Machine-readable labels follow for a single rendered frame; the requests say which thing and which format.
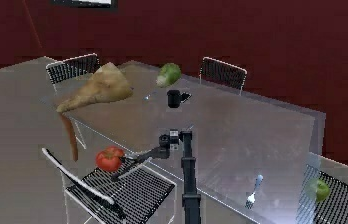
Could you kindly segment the glass table with brown leg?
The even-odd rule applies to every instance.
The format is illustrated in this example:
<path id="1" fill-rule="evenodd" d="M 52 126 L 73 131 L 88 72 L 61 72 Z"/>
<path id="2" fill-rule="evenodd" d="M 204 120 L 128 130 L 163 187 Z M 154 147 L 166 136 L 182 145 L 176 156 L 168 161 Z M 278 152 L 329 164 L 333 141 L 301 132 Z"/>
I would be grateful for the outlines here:
<path id="1" fill-rule="evenodd" d="M 174 86 L 191 98 L 172 109 L 166 89 L 156 85 L 158 68 L 136 61 L 119 68 L 132 97 L 69 117 L 134 152 L 153 148 L 170 129 L 189 129 L 200 191 L 257 224 L 296 224 L 306 166 L 319 170 L 324 113 L 189 76 Z M 151 92 L 155 99 L 145 101 Z M 259 174 L 263 181 L 247 209 Z"/>

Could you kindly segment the green lettuce head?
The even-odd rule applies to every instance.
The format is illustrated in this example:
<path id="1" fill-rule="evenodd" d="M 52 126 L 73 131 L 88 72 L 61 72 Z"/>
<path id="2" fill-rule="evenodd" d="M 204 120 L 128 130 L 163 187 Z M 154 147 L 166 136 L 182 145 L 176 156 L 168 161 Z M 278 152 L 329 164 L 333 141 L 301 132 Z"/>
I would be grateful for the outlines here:
<path id="1" fill-rule="evenodd" d="M 181 69 L 175 63 L 166 63 L 159 71 L 156 84 L 160 88 L 174 84 L 181 77 Z"/>

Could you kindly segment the silver fork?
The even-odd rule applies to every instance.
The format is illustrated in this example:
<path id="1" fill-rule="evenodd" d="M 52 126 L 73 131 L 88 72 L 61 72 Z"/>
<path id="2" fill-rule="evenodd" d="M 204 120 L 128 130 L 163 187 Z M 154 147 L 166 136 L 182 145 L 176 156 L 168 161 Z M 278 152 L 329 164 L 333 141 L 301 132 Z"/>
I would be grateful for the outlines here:
<path id="1" fill-rule="evenodd" d="M 247 209 L 252 209 L 253 208 L 254 203 L 255 203 L 255 195 L 256 195 L 256 192 L 259 189 L 262 181 L 263 181 L 263 176 L 261 174 L 259 174 L 256 177 L 254 188 L 253 188 L 251 194 L 246 199 L 245 207 Z"/>

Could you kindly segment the red tomato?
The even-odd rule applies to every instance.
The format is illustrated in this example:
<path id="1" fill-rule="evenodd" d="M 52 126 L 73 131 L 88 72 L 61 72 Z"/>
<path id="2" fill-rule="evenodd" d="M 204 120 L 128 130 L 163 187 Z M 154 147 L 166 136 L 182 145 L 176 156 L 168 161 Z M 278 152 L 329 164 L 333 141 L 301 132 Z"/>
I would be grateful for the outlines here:
<path id="1" fill-rule="evenodd" d="M 121 157 L 125 155 L 121 148 L 110 146 L 96 155 L 95 162 L 98 168 L 107 171 L 117 171 L 121 164 Z"/>

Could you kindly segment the dark framed wall picture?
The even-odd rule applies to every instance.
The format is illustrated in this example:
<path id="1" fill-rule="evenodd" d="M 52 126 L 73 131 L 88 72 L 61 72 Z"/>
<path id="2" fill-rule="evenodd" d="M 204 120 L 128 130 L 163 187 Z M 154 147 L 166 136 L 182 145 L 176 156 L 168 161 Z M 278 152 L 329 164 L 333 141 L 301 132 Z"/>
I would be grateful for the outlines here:
<path id="1" fill-rule="evenodd" d="M 52 4 L 73 8 L 92 8 L 115 10 L 118 8 L 118 0 L 49 0 Z"/>

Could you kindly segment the green apple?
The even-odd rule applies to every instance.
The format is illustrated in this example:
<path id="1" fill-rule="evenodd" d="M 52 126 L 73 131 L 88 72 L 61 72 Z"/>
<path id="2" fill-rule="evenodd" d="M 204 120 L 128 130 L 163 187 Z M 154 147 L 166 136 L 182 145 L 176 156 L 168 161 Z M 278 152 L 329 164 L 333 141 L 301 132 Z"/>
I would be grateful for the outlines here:
<path id="1" fill-rule="evenodd" d="M 310 179 L 305 185 L 306 196 L 315 202 L 324 201 L 331 193 L 329 186 L 321 179 Z"/>

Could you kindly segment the black mug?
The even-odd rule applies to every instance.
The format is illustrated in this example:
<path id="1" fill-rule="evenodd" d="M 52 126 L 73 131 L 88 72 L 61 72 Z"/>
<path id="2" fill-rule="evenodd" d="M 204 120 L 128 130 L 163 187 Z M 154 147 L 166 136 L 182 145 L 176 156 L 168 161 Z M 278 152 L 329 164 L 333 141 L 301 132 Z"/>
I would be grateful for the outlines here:
<path id="1" fill-rule="evenodd" d="M 191 98 L 191 94 L 179 90 L 169 90 L 167 92 L 167 105 L 169 108 L 178 108 L 182 103 Z"/>

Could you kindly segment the black mesh white-framed chair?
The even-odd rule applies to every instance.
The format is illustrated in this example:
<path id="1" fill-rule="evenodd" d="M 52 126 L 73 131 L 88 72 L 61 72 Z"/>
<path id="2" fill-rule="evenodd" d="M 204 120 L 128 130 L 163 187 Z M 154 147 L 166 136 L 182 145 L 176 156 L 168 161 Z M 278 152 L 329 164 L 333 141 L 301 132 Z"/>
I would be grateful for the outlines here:
<path id="1" fill-rule="evenodd" d="M 99 58 L 96 53 L 76 56 L 62 61 L 55 61 L 46 65 L 53 92 L 46 96 L 43 101 L 53 109 L 69 98 L 70 94 L 80 88 L 88 80 L 89 76 L 100 67 Z M 86 149 L 86 143 L 79 123 L 74 118 L 64 115 L 62 123 L 67 129 L 70 147 L 77 152 L 79 147 Z"/>
<path id="2" fill-rule="evenodd" d="M 42 153 L 61 174 L 65 201 L 88 213 L 83 224 L 174 224 L 177 184 L 148 166 L 118 181 L 99 168 L 80 178 L 49 149 Z"/>
<path id="3" fill-rule="evenodd" d="M 323 180 L 331 189 L 330 195 L 322 202 L 312 201 L 305 194 L 305 185 L 313 178 Z M 348 224 L 348 184 L 307 165 L 296 224 Z"/>
<path id="4" fill-rule="evenodd" d="M 205 56 L 200 66 L 199 80 L 222 84 L 242 93 L 247 74 L 244 68 Z"/>

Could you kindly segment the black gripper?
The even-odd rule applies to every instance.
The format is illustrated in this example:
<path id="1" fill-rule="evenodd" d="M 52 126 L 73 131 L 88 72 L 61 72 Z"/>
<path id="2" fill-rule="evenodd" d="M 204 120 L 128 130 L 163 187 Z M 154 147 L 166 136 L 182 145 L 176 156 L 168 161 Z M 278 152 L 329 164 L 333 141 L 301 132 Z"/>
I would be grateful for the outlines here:
<path id="1" fill-rule="evenodd" d="M 152 159 L 167 159 L 170 156 L 170 136 L 163 134 L 159 137 L 159 145 L 145 153 L 138 154 L 125 154 L 119 159 L 124 161 L 131 161 L 131 164 L 125 166 L 121 172 L 111 176 L 111 180 L 114 182 L 119 181 L 120 179 L 130 175 L 132 172 L 137 171 L 142 168 L 147 162 Z"/>

